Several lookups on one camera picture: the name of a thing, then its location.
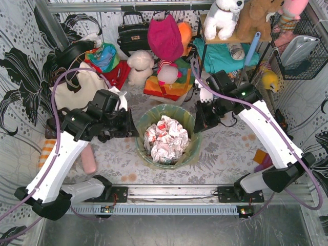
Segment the yellow trash bag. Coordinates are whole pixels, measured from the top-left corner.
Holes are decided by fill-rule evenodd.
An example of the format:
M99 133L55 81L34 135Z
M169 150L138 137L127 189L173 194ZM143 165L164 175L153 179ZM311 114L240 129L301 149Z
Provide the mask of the yellow trash bag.
M198 161L201 135L195 118L182 107L161 104L147 111L137 125L138 155L148 166L177 169Z

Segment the crumpled paper trash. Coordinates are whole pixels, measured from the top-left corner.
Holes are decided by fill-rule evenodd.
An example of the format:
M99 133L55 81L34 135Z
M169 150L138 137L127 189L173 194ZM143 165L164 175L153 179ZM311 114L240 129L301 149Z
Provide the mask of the crumpled paper trash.
M143 137L146 153L154 163L161 165L175 164L191 142L182 124L166 115L150 125Z

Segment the magenta cloth bag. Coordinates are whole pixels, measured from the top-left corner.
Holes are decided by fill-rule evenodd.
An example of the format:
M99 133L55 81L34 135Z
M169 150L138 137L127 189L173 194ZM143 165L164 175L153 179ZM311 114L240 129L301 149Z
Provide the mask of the magenta cloth bag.
M148 28L148 44L158 58L176 61L183 54L178 25L171 14L163 20L151 19Z

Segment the floral table mat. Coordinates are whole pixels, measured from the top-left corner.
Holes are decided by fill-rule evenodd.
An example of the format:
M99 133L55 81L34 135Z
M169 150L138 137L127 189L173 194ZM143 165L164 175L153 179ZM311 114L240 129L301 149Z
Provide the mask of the floral table mat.
M165 105L128 87L138 138L93 139L96 173L115 184L221 184L251 173L258 150L255 133L227 114L218 126L193 133L194 102Z

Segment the pink white doll plush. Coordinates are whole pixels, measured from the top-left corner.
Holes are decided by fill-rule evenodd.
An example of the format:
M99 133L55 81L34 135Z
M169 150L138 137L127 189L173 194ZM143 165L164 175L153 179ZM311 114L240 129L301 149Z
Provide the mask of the pink white doll plush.
M178 65L168 60L160 60L158 63L157 79L160 86L171 85L182 77Z

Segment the colourful scarf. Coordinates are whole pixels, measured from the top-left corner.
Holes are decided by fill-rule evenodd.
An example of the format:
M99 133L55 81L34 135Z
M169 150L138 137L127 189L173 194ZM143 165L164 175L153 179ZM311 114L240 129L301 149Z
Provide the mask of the colourful scarf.
M108 73L119 64L120 58L113 44L102 43L99 48L86 52L85 62L98 72Z

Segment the white sheep plush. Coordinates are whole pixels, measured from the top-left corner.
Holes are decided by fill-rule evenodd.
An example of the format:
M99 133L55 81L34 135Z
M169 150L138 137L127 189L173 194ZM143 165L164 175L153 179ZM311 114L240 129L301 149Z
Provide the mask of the white sheep plush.
M146 80L153 74L154 59L145 50L135 51L127 60L131 68L128 75L130 85L144 86Z

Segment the yellow duck plush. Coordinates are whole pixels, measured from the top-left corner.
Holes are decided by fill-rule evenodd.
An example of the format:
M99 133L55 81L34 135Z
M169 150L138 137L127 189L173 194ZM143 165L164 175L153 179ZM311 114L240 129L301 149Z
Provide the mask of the yellow duck plush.
M260 70L262 72L262 83L264 88L273 93L277 93L279 89L278 76L271 69L271 65L269 63L261 63Z

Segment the black hat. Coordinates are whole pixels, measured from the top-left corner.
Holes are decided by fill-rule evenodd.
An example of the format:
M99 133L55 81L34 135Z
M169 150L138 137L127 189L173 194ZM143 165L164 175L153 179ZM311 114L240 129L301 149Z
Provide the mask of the black hat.
M59 67L68 68L75 58L80 56L86 51L92 50L95 48L95 42L91 40L82 40L77 41L70 46L68 46L63 51L55 52L55 60Z

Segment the blue lint roller mop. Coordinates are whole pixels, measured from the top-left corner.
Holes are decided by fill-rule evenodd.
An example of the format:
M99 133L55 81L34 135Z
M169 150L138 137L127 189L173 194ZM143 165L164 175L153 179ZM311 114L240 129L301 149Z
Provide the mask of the blue lint roller mop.
M254 38L251 42L251 45L250 45L250 48L249 48L249 51L246 55L246 58L245 58L245 61L244 61L244 65L243 65L243 68L241 70L241 73L240 73L240 76L238 78L238 81L237 81L237 86L240 86L242 83L244 82L247 82L248 80L244 80L245 76L246 76L246 69L248 68L248 66L250 65L250 61L252 59L252 56L255 52L255 49L259 43L259 40L261 38L261 32L257 31L254 35Z

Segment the orange plush toy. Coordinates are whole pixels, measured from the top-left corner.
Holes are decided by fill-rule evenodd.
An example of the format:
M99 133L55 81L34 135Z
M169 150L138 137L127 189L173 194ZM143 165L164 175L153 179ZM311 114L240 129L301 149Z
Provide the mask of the orange plush toy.
M179 22L178 24L178 28L180 31L180 35L181 35L181 42L183 45L183 53L182 56L188 56L192 47L189 46L189 43L192 39L192 29L189 23L187 22Z

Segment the black handbag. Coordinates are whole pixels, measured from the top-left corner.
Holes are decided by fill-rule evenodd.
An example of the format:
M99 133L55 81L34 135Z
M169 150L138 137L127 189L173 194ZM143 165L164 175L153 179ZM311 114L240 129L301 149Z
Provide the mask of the black handbag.
M127 25L125 17L128 15L138 15L141 18L141 22L137 24ZM123 14L122 24L118 27L117 44L120 50L130 57L130 52L138 50L151 50L148 43L148 28L149 24L144 20L140 12L125 12Z

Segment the white dog plush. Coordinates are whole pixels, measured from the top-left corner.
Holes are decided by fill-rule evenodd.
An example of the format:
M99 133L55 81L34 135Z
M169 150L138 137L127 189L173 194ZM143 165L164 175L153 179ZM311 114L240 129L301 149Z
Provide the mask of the white dog plush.
M215 0L204 21L206 40L229 39L237 25L239 14L244 7L243 0Z

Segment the silver pouch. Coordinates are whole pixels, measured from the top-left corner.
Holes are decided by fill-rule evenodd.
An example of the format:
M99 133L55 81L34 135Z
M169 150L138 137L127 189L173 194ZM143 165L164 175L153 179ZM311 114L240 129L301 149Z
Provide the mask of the silver pouch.
M320 39L308 35L298 35L293 38L280 56L284 67L301 62L308 58L314 48L320 43Z

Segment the metal base rail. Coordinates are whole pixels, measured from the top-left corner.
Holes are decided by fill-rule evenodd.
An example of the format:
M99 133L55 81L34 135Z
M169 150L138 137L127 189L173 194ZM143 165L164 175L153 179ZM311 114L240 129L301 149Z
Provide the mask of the metal base rail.
M129 185L126 202L81 202L68 215L238 215L238 207L255 201L224 203L217 190L223 185Z

